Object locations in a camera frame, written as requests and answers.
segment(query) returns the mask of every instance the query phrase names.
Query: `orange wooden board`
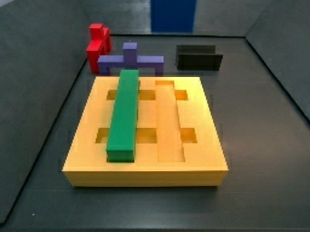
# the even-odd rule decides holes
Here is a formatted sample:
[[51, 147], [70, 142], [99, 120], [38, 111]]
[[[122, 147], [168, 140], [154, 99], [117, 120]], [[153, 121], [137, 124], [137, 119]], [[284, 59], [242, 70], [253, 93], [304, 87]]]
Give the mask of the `orange wooden board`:
[[218, 186], [228, 174], [200, 77], [141, 77], [135, 163], [107, 162], [118, 77], [97, 77], [63, 172], [74, 186]]

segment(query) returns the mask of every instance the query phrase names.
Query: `purple block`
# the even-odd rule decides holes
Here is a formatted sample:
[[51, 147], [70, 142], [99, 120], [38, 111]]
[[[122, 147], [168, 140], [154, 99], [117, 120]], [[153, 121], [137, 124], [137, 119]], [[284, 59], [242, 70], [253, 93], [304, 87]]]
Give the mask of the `purple block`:
[[154, 68], [156, 75], [164, 76], [164, 56], [137, 55], [137, 43], [123, 43], [123, 55], [101, 55], [99, 72], [110, 75], [110, 68]]
[[137, 65], [137, 43], [123, 43], [123, 60], [127, 65]]

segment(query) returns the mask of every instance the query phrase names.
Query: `green block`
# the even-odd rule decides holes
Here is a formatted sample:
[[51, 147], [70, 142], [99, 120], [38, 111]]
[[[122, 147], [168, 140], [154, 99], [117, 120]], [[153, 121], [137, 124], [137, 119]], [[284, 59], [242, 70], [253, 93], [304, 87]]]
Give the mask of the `green block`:
[[107, 143], [109, 162], [135, 162], [139, 70], [122, 70]]

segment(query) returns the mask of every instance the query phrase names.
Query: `gray floor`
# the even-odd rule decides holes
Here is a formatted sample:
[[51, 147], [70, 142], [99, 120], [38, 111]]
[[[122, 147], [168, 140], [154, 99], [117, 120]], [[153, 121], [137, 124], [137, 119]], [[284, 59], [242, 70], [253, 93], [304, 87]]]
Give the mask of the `gray floor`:
[[[230, 167], [224, 185], [71, 187], [61, 170], [94, 82], [87, 65], [3, 228], [310, 228], [309, 124], [248, 42], [114, 37], [114, 53], [129, 40], [141, 54], [165, 55], [168, 76], [201, 76]], [[221, 71], [178, 72], [177, 44], [216, 44]]]

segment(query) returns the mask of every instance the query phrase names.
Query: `blue object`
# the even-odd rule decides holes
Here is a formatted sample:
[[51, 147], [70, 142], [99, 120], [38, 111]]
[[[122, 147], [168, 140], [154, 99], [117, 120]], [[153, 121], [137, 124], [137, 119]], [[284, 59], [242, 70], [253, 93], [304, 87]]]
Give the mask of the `blue object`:
[[152, 0], [152, 32], [193, 33], [197, 0]]

